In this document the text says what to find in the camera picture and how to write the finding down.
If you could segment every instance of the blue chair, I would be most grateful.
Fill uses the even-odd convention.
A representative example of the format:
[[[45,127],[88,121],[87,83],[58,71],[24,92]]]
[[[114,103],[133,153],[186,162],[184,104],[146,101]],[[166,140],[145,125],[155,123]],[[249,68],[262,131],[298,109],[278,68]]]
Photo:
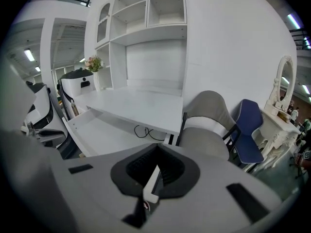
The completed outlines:
[[[241,135],[236,142],[236,149],[240,161],[243,164],[253,164],[263,162],[263,156],[252,138],[252,133],[263,124],[261,111],[254,101],[243,99],[241,101],[238,118],[236,120]],[[237,133],[231,135],[234,141]]]

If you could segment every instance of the black cable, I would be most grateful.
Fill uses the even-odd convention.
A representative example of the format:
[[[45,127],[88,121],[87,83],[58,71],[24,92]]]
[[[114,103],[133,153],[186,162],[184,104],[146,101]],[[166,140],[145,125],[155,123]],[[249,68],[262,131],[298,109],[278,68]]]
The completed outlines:
[[[154,138],[154,137],[152,137],[151,136],[151,134],[150,134],[150,132],[152,131],[152,130],[149,130],[147,127],[145,127],[145,136],[138,136],[137,135],[137,133],[136,133],[136,131],[135,131],[135,129],[138,127],[139,125],[137,125],[135,128],[134,128],[134,133],[135,133],[135,135],[138,137],[138,138],[145,138],[147,135],[149,135],[152,139],[154,139],[154,140],[156,140],[156,141],[164,141],[165,139],[163,139],[163,140],[159,140],[159,139],[156,139],[156,138]]]

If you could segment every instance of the vase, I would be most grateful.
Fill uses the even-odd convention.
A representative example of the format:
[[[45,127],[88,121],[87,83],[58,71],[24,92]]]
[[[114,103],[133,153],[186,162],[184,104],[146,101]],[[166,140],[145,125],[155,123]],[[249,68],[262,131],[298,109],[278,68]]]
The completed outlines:
[[[96,91],[101,91],[103,90],[103,86],[101,84],[101,79],[99,77],[99,72],[92,72],[93,73],[93,78],[94,78],[94,85],[95,85],[95,89]]]

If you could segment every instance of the white column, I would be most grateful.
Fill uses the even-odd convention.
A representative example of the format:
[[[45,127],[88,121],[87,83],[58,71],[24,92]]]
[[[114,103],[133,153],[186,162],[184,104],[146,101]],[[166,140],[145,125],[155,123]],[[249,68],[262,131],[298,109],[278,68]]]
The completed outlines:
[[[51,90],[51,99],[57,113],[60,117],[63,116],[63,112],[58,104],[57,100],[57,92],[55,89],[53,76],[51,72],[51,40],[52,40],[52,31],[54,26],[53,17],[45,18],[42,34],[41,34],[41,42],[40,42],[40,69],[41,69],[41,77],[42,82],[48,86]]]

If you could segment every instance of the cabinet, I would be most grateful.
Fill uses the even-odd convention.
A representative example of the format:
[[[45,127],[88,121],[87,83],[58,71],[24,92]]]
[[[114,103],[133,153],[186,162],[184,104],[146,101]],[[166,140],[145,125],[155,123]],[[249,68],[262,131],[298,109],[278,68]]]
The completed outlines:
[[[110,0],[98,11],[95,49],[111,88],[181,96],[187,63],[186,0]]]

